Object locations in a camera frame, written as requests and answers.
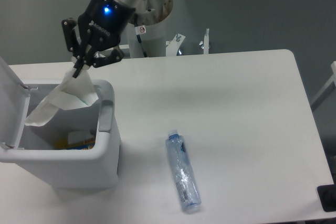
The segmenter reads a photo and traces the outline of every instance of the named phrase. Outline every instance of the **plastic water bottle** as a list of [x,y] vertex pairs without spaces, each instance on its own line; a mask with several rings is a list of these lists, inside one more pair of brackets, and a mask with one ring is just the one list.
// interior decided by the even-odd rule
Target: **plastic water bottle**
[[184,145],[184,138],[177,130],[168,133],[166,148],[182,209],[192,209],[201,204],[201,198]]

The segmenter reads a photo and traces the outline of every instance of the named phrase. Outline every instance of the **blue led light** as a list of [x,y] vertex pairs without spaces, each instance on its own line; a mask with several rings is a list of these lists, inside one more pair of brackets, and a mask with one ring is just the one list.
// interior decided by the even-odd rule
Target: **blue led light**
[[108,6],[106,6],[106,7],[104,7],[104,12],[107,15],[107,14],[110,14],[112,12],[112,10]]

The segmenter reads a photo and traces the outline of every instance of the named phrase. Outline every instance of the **trash can lid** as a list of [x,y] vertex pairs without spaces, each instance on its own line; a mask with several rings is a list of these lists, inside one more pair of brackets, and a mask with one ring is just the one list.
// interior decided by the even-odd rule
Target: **trash can lid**
[[29,90],[0,57],[0,143],[15,146],[21,137],[29,96]]

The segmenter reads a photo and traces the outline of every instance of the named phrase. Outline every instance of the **trash bin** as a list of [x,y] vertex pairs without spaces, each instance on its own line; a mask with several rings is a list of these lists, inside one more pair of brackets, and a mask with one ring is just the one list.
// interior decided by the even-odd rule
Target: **trash bin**
[[[110,83],[93,80],[99,99],[90,107],[59,110],[44,126],[26,116],[61,80],[21,81],[0,57],[0,162],[18,166],[57,188],[109,188],[118,182],[120,134]],[[90,150],[57,150],[71,131],[96,136]]]

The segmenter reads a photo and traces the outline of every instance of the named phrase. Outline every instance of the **sticker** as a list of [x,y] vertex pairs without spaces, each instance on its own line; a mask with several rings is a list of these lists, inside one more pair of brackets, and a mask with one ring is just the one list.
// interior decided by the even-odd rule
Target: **sticker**
[[145,34],[146,33],[146,26],[136,26],[135,27],[135,33],[136,35],[140,35],[140,34]]

